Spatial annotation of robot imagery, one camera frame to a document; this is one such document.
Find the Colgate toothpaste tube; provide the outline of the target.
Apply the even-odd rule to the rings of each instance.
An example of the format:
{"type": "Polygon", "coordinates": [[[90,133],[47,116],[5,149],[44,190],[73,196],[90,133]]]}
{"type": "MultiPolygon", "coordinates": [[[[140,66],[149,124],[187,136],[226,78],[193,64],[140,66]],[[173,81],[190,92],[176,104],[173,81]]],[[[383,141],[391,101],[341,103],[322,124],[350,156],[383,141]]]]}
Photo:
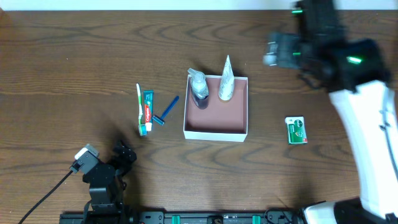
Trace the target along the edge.
{"type": "Polygon", "coordinates": [[[153,100],[154,100],[154,91],[144,90],[144,115],[145,115],[145,126],[147,132],[152,131],[153,100]]]}

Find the green white toothbrush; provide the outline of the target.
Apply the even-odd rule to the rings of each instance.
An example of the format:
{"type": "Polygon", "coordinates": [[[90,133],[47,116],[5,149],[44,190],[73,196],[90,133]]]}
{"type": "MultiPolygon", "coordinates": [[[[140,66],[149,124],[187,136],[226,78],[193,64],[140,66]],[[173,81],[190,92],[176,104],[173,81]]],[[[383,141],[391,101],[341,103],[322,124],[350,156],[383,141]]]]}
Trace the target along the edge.
{"type": "Polygon", "coordinates": [[[136,83],[137,89],[137,99],[138,99],[138,107],[139,107],[139,115],[138,115],[138,131],[140,136],[145,136],[147,134],[146,126],[142,124],[142,116],[143,116],[143,109],[142,109],[142,96],[141,96],[141,86],[139,83],[136,83]]]}

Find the white cream tube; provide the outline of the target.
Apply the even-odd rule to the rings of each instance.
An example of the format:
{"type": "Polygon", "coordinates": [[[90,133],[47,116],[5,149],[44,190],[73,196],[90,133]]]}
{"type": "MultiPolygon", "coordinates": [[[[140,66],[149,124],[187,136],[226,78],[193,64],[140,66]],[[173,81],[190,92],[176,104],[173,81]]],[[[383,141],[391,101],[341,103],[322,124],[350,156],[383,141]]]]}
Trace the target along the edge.
{"type": "Polygon", "coordinates": [[[234,75],[229,55],[227,55],[221,76],[218,96],[222,101],[232,99],[234,93],[234,75]]]}

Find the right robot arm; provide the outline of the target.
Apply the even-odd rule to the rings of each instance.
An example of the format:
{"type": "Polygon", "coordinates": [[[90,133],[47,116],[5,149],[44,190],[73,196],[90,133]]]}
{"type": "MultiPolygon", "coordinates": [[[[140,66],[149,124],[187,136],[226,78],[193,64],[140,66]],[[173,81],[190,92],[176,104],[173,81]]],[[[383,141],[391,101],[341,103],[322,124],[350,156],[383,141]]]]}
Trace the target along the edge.
{"type": "Polygon", "coordinates": [[[377,43],[350,42],[332,1],[297,1],[296,34],[273,33],[268,65],[296,68],[328,91],[352,148],[360,196],[265,214],[161,213],[161,223],[396,223],[397,118],[391,74],[377,43]]]}

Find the clear soap pump bottle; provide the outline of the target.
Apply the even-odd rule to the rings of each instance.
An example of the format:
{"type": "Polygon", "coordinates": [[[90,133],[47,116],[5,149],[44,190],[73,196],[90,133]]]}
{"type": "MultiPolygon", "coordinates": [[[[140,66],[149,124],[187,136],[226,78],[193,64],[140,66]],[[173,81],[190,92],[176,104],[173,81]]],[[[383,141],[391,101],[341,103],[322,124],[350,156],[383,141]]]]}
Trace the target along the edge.
{"type": "Polygon", "coordinates": [[[205,74],[192,68],[188,69],[188,74],[191,76],[190,88],[193,102],[199,109],[204,110],[208,107],[209,100],[209,90],[205,74]]]}

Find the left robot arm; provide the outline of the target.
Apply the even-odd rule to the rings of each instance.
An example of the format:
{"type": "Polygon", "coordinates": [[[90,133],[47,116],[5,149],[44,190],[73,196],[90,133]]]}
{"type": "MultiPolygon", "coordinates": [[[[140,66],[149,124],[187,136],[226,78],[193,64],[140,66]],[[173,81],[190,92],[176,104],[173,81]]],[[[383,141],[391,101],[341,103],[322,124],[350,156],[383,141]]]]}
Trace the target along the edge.
{"type": "Polygon", "coordinates": [[[124,163],[113,156],[108,162],[97,163],[83,176],[83,181],[90,185],[91,197],[83,211],[83,223],[129,223],[129,207],[123,199],[123,172],[124,163]]]}

